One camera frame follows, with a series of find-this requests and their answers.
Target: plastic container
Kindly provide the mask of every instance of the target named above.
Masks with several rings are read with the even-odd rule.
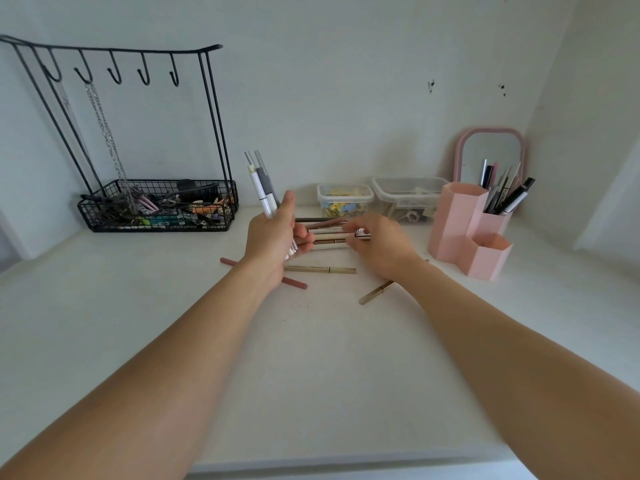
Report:
[[[364,184],[318,184],[318,201],[325,217],[359,216],[373,201],[373,190]]]
[[[434,207],[449,183],[439,177],[373,177],[371,182],[378,198],[395,203],[397,209]]]

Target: desk surface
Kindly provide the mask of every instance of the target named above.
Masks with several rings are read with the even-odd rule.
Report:
[[[305,215],[306,209],[299,214]],[[0,463],[153,340],[239,259],[226,233],[76,234],[0,275]],[[316,209],[308,209],[313,215]],[[423,256],[428,226],[407,227]],[[640,285],[514,220],[497,281],[450,276],[640,389]],[[510,455],[418,305],[351,250],[316,251],[256,314],[193,471]]]

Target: black marker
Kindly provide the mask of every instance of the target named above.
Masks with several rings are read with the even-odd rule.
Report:
[[[516,190],[514,190],[504,201],[496,208],[493,213],[499,216],[505,216],[513,212],[513,209],[517,207],[517,205],[523,201],[524,197],[528,195],[529,189],[535,182],[535,178],[528,178],[526,181],[519,186]]]

